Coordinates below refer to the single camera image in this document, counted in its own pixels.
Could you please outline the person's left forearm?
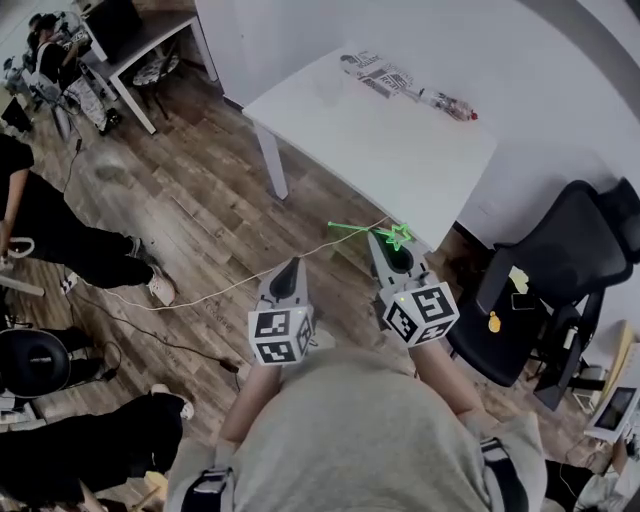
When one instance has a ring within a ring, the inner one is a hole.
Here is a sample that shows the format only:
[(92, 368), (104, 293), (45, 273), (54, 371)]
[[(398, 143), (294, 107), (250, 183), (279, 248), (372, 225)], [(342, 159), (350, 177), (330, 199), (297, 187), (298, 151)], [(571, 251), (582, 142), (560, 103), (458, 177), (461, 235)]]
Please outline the person's left forearm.
[(246, 438), (254, 421), (281, 387), (281, 366), (254, 364), (244, 386), (227, 413), (219, 438), (239, 445)]

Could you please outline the white framed tablet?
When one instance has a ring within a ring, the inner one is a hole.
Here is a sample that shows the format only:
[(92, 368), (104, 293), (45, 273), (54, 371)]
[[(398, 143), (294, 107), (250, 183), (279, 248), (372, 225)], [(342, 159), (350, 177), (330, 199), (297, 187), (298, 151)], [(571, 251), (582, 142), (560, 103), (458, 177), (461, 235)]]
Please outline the white framed tablet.
[(586, 436), (615, 443), (640, 400), (640, 388), (616, 387), (594, 413), (584, 430)]

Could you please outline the black office chair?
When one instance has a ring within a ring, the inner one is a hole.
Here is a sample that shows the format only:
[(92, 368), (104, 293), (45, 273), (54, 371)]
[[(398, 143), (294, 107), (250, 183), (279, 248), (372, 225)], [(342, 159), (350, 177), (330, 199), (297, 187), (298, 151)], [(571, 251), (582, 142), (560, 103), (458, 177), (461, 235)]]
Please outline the black office chair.
[[(605, 292), (627, 281), (640, 263), (640, 195), (627, 179), (599, 193), (568, 184), (521, 241), (499, 244), (479, 284), (458, 302), (460, 318), (447, 335), (453, 352), (492, 382), (510, 387), (527, 362), (543, 368), (534, 394), (554, 410), (598, 326)], [(529, 276), (533, 311), (514, 311), (513, 266)], [(501, 330), (488, 329), (491, 311)]]

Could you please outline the green star straw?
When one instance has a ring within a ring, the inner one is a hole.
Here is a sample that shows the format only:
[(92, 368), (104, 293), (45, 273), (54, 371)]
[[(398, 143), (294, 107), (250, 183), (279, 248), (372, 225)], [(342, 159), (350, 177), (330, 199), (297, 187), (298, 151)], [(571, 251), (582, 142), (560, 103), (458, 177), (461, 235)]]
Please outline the green star straw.
[(406, 243), (413, 240), (413, 236), (408, 228), (407, 224), (396, 225), (393, 224), (390, 228), (380, 227), (364, 227), (349, 224), (341, 224), (329, 221), (328, 227), (335, 227), (341, 229), (347, 229), (358, 232), (373, 232), (374, 234), (381, 235), (385, 239), (385, 243), (391, 245), (395, 251), (399, 251)]

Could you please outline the gray desk white legs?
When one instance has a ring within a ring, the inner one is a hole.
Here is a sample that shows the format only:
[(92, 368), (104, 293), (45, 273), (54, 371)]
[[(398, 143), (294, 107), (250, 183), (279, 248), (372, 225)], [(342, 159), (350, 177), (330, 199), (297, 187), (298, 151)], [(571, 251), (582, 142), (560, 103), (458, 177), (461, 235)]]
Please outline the gray desk white legs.
[(140, 124), (151, 135), (156, 133), (156, 127), (124, 85), (121, 75), (147, 53), (156, 50), (163, 42), (186, 28), (192, 31), (210, 81), (216, 82), (218, 75), (199, 17), (190, 11), (144, 12), (142, 14), (142, 28), (124, 44), (122, 54), (113, 63), (102, 60), (105, 54), (96, 41), (93, 42), (92, 49), (83, 57), (88, 68), (97, 74), (98, 81), (103, 86), (109, 85), (108, 91), (115, 90), (118, 93), (119, 98), (124, 101)]

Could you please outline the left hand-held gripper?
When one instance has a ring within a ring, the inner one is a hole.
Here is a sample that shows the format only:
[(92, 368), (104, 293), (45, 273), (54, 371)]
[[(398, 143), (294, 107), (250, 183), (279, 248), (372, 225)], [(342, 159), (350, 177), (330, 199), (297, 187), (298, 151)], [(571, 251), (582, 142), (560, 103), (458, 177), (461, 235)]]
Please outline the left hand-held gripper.
[[(293, 257), (276, 266), (262, 279), (262, 301), (307, 302), (308, 279), (305, 260)], [(254, 310), (248, 314), (248, 341), (256, 361), (263, 366), (300, 363), (314, 334), (313, 307)]]

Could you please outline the black monitor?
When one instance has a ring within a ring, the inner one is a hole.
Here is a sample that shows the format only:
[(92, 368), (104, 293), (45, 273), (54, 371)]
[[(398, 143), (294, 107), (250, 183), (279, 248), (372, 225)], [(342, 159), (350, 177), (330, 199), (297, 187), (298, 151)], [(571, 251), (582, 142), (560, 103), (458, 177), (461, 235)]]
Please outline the black monitor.
[(86, 23), (110, 63), (142, 27), (132, 0), (102, 0), (89, 12)]

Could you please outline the white table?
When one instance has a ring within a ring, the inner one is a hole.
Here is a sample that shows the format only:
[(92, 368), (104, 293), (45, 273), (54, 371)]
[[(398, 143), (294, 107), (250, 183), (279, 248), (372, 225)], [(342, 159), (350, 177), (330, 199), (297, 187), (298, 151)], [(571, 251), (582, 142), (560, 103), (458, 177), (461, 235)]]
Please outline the white table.
[[(497, 142), (478, 121), (452, 119), (399, 93), (385, 98), (340, 67), (349, 44), (290, 75), (243, 113), (348, 184), (437, 249), (485, 171)], [(341, 74), (325, 107), (317, 76)]]

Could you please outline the black round stool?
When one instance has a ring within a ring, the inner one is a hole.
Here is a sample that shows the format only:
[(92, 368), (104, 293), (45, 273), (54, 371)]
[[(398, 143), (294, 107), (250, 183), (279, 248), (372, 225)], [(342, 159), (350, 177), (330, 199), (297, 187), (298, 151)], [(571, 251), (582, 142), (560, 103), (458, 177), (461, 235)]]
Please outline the black round stool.
[(59, 391), (70, 376), (69, 353), (61, 341), (38, 329), (0, 332), (0, 387), (25, 399)]

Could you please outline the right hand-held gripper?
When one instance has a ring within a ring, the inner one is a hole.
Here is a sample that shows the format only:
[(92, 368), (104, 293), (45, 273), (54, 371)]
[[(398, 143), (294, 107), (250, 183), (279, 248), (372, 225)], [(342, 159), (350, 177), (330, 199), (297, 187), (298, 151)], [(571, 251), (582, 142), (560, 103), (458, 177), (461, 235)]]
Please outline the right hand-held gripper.
[(396, 251), (386, 239), (374, 231), (367, 235), (379, 285), (375, 313), (380, 330), (395, 334), (407, 347), (443, 338), (459, 319), (449, 285), (427, 269), (416, 242)]

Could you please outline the white metal bar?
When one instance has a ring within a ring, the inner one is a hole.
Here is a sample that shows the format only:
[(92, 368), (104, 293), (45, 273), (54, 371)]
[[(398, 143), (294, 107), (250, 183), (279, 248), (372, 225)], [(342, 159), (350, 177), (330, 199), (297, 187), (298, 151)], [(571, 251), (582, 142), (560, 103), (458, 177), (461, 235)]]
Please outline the white metal bar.
[(36, 297), (43, 297), (45, 295), (45, 291), (42, 287), (17, 280), (3, 274), (0, 274), (0, 286)]

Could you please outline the clear plastic bottle red cap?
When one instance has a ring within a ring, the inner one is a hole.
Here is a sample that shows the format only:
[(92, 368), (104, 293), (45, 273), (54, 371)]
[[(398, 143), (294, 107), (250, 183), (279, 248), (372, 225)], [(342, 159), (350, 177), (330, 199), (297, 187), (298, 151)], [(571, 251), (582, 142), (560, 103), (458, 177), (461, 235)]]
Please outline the clear plastic bottle red cap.
[(478, 114), (467, 102), (452, 98), (436, 90), (422, 88), (418, 93), (418, 100), (446, 113), (456, 121), (467, 122), (478, 119)]

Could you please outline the chair with patterned cushion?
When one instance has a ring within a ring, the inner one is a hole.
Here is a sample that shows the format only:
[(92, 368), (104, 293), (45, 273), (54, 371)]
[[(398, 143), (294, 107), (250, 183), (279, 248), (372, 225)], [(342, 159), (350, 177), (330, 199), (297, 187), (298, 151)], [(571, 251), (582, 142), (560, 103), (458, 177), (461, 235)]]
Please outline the chair with patterned cushion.
[(166, 55), (161, 55), (146, 63), (134, 74), (132, 79), (132, 85), (139, 93), (143, 105), (149, 108), (149, 99), (152, 99), (166, 120), (169, 119), (169, 116), (160, 102), (158, 96), (159, 86), (171, 74), (177, 73), (181, 75), (179, 70), (180, 63), (180, 42), (175, 37)]

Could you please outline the person's right forearm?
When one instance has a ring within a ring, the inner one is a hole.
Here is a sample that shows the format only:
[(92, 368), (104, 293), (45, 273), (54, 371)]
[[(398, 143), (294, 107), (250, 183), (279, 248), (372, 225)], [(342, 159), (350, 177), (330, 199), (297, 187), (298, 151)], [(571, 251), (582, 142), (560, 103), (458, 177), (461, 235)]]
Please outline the person's right forearm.
[(473, 382), (438, 341), (409, 349), (420, 380), (436, 392), (456, 416), (488, 413)]

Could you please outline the person's gray shirt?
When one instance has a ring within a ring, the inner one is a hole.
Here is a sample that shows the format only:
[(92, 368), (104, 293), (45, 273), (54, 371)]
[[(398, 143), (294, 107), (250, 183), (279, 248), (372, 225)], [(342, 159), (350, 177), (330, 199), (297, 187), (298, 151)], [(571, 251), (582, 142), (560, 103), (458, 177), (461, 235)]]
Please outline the person's gray shirt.
[(533, 414), (456, 416), (417, 371), (318, 350), (241, 444), (182, 442), (163, 512), (540, 512), (544, 459)]

